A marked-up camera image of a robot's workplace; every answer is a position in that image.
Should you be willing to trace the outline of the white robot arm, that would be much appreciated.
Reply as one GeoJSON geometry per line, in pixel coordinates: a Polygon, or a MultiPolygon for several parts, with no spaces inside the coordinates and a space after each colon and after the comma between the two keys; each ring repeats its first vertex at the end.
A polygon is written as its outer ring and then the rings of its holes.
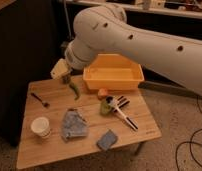
{"type": "Polygon", "coordinates": [[[80,11],[73,29],[64,51],[69,70],[86,68],[100,53],[117,53],[202,96],[202,40],[133,27],[115,4],[80,11]]]}

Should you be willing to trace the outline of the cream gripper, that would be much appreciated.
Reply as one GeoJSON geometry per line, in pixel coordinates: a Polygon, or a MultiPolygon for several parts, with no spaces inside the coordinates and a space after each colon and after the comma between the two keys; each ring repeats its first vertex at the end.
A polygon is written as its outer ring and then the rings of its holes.
{"type": "Polygon", "coordinates": [[[71,72],[70,66],[64,58],[60,58],[52,68],[50,75],[53,79],[58,79],[68,75],[71,72]]]}

